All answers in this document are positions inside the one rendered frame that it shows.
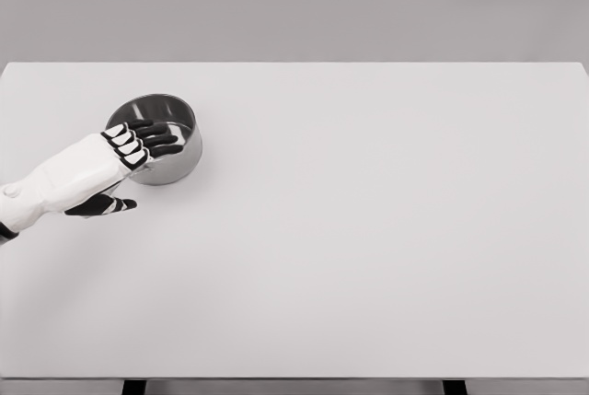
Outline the silver metal pot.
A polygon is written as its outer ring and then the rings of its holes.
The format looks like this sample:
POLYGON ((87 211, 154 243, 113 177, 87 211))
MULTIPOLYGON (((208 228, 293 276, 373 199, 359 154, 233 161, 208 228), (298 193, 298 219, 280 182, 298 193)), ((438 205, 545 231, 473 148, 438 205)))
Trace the silver metal pot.
POLYGON ((191 106, 169 94, 148 94, 122 104, 111 114, 105 127, 144 119, 166 123, 170 132, 178 137, 178 145, 182 145, 183 150, 147 163, 130 179, 143 185, 160 186, 188 176, 202 156, 202 136, 191 106))

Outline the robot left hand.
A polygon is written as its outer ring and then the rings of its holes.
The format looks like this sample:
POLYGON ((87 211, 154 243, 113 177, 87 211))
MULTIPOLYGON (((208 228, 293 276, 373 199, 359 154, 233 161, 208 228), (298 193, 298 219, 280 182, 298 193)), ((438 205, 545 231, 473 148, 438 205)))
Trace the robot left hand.
POLYGON ((184 139, 169 125, 133 120, 90 134, 69 145, 36 169, 44 212, 91 217, 132 210, 133 199, 112 190, 161 157, 183 151, 184 139))

